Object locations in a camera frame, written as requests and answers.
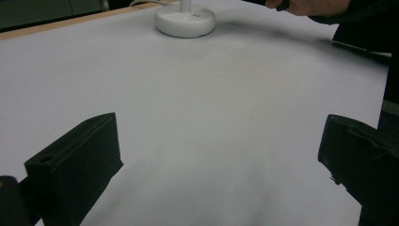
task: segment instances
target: cord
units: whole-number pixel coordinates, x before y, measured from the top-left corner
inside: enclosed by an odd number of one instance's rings
[[[130,3],[129,7],[132,7],[132,6],[134,6],[136,4],[139,4],[139,3],[158,3],[158,4],[162,5],[162,6],[166,6],[166,5],[170,5],[171,4],[169,2],[165,2],[165,1],[162,1],[162,0],[135,0],[135,1]]]

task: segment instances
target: white surface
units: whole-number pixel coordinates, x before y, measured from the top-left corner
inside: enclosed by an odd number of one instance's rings
[[[215,14],[208,8],[169,5],[155,11],[155,26],[164,34],[179,38],[198,38],[215,28]]]
[[[83,225],[357,225],[317,152],[327,114],[377,125],[387,69],[331,46],[335,26],[199,2],[217,18],[199,39],[150,8],[0,41],[0,173],[115,111],[125,166]]]

